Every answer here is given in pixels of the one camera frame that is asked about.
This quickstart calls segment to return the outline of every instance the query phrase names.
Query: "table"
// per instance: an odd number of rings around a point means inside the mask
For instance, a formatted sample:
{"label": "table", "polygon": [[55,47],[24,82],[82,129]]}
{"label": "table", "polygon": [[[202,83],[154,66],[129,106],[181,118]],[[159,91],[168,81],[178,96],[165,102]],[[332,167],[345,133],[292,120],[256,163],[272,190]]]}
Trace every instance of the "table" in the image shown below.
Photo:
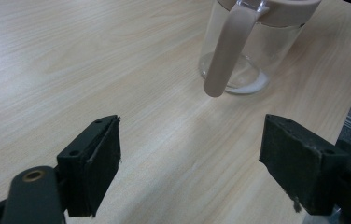
{"label": "table", "polygon": [[209,0],[0,0],[0,200],[19,172],[118,114],[122,162],[97,218],[301,223],[258,162],[267,113],[335,143],[351,106],[351,5],[324,0],[269,86],[203,91]]}

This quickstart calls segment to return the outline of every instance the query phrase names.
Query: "beige handle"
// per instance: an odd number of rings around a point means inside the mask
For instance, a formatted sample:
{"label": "beige handle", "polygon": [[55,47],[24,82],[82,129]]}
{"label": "beige handle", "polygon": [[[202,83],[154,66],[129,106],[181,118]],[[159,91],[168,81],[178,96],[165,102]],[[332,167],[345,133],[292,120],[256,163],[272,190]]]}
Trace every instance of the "beige handle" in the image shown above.
{"label": "beige handle", "polygon": [[204,91],[211,97],[219,97],[225,91],[239,54],[257,21],[259,13],[235,4],[225,21],[214,51]]}

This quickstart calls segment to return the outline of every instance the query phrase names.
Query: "light wood tabletop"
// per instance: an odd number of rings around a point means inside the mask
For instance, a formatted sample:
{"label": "light wood tabletop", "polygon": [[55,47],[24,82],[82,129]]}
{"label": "light wood tabletop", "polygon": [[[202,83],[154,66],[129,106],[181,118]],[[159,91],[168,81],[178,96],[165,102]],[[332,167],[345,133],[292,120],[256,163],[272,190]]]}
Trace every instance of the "light wood tabletop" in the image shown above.
{"label": "light wood tabletop", "polygon": [[211,0],[0,0],[0,200],[117,114],[119,171],[91,219],[68,223],[301,223],[258,161],[265,114],[335,143],[351,106],[351,4],[323,0],[269,85],[203,91]]}

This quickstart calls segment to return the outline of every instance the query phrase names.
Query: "glass coffee pot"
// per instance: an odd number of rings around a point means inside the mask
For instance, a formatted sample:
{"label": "glass coffee pot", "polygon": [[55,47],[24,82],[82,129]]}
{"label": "glass coffee pot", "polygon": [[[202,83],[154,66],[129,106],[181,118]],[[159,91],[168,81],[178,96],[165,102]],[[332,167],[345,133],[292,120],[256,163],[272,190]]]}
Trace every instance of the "glass coffee pot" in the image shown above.
{"label": "glass coffee pot", "polygon": [[204,91],[265,87],[320,1],[215,0],[199,61]]}

